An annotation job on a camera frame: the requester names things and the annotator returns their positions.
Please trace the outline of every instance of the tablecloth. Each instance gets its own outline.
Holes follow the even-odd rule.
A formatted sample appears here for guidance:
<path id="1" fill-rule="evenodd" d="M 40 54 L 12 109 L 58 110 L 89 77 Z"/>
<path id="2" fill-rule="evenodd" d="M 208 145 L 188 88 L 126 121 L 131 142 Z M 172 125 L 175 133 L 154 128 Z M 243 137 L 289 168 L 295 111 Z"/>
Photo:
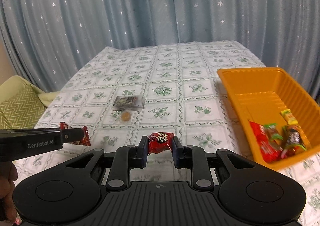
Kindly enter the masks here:
<path id="1" fill-rule="evenodd" d="M 93 148 L 114 152 L 127 144 L 137 145 L 143 135 L 160 131 L 172 132 L 182 144 L 197 145 L 206 152 L 226 148 L 252 158 L 217 75 L 220 68 L 239 67 L 264 65 L 236 41 L 189 42 L 126 50 L 106 47 L 70 79 L 36 126 L 57 127 L 61 121 L 73 127 L 87 125 L 92 146 L 65 144 L 61 150 L 19 160 L 17 182 Z M 146 98 L 144 109 L 123 123 L 120 113 L 112 110 L 112 103 L 116 96 L 136 94 Z M 298 181 L 306 190 L 308 200 L 299 222 L 318 224 L 319 155 L 280 172 Z M 130 178 L 182 181 L 190 179 L 190 172 L 175 169 L 171 152 L 165 151 L 151 154 L 147 167 L 131 170 Z"/>

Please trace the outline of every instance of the beige wall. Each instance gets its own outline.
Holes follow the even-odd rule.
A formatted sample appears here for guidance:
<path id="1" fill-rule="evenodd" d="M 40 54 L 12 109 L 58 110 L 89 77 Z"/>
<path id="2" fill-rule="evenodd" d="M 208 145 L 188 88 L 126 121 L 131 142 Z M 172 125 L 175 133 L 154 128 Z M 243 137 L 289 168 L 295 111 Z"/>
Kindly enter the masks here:
<path id="1" fill-rule="evenodd" d="M 9 62 L 4 45 L 0 41 L 0 84 L 13 75 L 15 75 L 15 72 Z"/>

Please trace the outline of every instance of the human hand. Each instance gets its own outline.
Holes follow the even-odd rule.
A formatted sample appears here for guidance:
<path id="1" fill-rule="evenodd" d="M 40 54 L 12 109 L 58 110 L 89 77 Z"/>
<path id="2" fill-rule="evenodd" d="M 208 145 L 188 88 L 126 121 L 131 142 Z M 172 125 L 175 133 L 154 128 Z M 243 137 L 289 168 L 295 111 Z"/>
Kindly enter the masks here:
<path id="1" fill-rule="evenodd" d="M 15 222 L 17 211 L 13 205 L 12 193 L 15 188 L 14 182 L 18 179 L 18 172 L 14 164 L 11 164 L 8 179 L 0 176 L 0 199 L 3 204 L 5 215 L 11 222 Z"/>

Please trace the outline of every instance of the curtain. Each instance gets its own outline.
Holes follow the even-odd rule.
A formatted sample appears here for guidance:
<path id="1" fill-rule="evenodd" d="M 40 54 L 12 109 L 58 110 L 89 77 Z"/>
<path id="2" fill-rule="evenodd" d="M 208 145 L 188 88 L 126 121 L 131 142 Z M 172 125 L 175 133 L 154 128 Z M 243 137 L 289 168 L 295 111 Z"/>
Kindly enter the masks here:
<path id="1" fill-rule="evenodd" d="M 320 88 L 320 0 L 1 0 L 1 35 L 16 72 L 46 91 L 105 46 L 236 40 L 266 66 Z"/>

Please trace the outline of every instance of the yellow candy wrapper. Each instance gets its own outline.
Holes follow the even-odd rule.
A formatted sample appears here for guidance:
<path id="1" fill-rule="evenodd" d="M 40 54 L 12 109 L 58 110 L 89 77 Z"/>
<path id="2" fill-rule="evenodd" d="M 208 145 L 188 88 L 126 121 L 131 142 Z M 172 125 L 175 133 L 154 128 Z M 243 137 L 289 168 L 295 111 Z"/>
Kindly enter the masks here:
<path id="1" fill-rule="evenodd" d="M 298 124 L 298 121 L 293 116 L 293 114 L 291 113 L 290 109 L 283 110 L 280 113 L 283 116 L 283 118 L 285 119 L 285 121 L 287 121 L 288 125 L 296 125 L 296 124 Z"/>

